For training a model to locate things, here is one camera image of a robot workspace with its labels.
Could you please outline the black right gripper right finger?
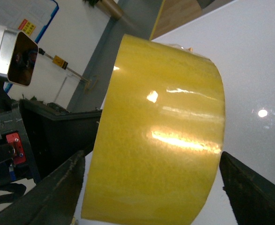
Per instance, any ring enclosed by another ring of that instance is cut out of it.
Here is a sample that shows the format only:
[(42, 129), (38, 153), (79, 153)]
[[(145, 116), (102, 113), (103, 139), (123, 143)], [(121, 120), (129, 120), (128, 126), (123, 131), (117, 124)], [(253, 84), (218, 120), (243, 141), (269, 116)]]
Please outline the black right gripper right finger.
[(275, 184), (225, 151), (219, 168), (237, 223), (275, 225)]

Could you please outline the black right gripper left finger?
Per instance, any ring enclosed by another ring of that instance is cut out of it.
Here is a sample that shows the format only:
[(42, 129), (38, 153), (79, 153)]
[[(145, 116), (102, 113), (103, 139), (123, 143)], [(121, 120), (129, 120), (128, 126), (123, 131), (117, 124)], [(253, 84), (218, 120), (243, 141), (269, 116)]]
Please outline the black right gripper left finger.
[(0, 212), (0, 225), (69, 225), (82, 189), (85, 156), (76, 152)]

